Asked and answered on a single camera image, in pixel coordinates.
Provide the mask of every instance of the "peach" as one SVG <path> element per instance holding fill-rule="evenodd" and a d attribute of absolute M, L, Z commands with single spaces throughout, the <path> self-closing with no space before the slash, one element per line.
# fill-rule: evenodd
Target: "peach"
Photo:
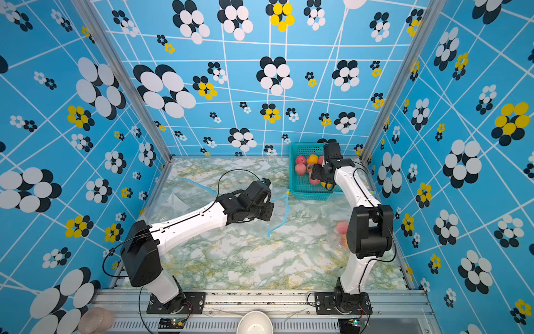
<path fill-rule="evenodd" d="M 318 160 L 319 160 L 319 157 L 318 157 L 318 156 L 316 156 L 315 154 L 310 154 L 310 155 L 308 156 L 308 159 L 307 159 L 306 161 L 307 161 L 308 163 L 313 162 L 314 164 L 316 164 Z"/>
<path fill-rule="evenodd" d="M 297 164 L 306 164 L 306 158 L 304 156 L 298 156 L 296 159 Z"/>
<path fill-rule="evenodd" d="M 306 174 L 306 165 L 305 164 L 296 164 L 295 165 L 295 172 L 299 175 Z"/>
<path fill-rule="evenodd" d="M 337 233 L 339 234 L 346 234 L 347 231 L 349 230 L 349 222 L 346 220 L 342 220 L 337 223 L 337 225 L 335 226 L 335 229 Z"/>

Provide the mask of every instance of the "yellow flower pattern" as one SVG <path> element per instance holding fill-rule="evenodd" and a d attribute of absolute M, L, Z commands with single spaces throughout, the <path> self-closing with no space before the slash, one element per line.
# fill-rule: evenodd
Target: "yellow flower pattern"
<path fill-rule="evenodd" d="M 373 75 L 373 77 L 377 77 L 379 76 L 380 74 L 382 74 L 382 69 L 381 68 L 375 68 L 373 70 L 373 73 L 371 73 Z"/>
<path fill-rule="evenodd" d="M 170 53 L 170 54 L 172 54 L 175 50 L 174 50 L 174 48 L 172 47 L 172 44 L 170 44 L 170 43 L 166 43 L 166 44 L 165 44 L 165 51 L 168 52 L 168 53 Z"/>
<path fill-rule="evenodd" d="M 410 34 L 410 37 L 415 36 L 420 24 L 421 21 L 418 19 L 415 19 L 410 23 L 410 26 L 408 27 L 408 29 L 406 29 L 406 32 Z"/>
<path fill-rule="evenodd" d="M 274 5 L 268 4 L 265 11 L 271 16 L 271 24 L 278 27 L 281 32 L 286 31 L 288 26 L 292 26 L 295 23 L 295 17 L 292 15 L 293 6 L 289 2 L 282 5 L 276 1 Z"/>
<path fill-rule="evenodd" d="M 421 187 L 417 190 L 415 201 L 419 203 L 420 208 L 430 205 L 432 200 L 432 186 L 430 184 L 421 183 Z"/>
<path fill-rule="evenodd" d="M 515 307 L 517 307 L 519 313 L 527 316 L 532 316 L 532 307 L 529 304 L 525 303 L 523 299 L 518 300 L 515 303 Z"/>
<path fill-rule="evenodd" d="M 404 231 L 403 234 L 405 237 L 412 236 L 415 231 L 415 219 L 413 216 L 405 214 L 400 229 Z"/>

